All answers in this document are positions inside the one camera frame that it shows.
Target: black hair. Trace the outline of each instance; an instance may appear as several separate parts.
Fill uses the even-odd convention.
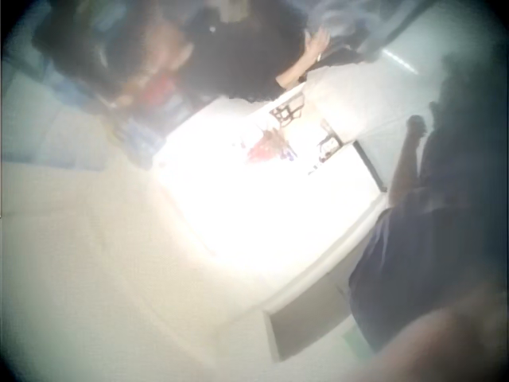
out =
[[[69,11],[52,11],[36,29],[33,46],[64,76],[83,81],[106,98],[115,97],[120,87],[99,59],[98,41],[70,17]]]
[[[138,73],[146,57],[146,33],[153,17],[153,8],[140,0],[122,21],[116,36],[106,47],[108,68],[120,80]]]

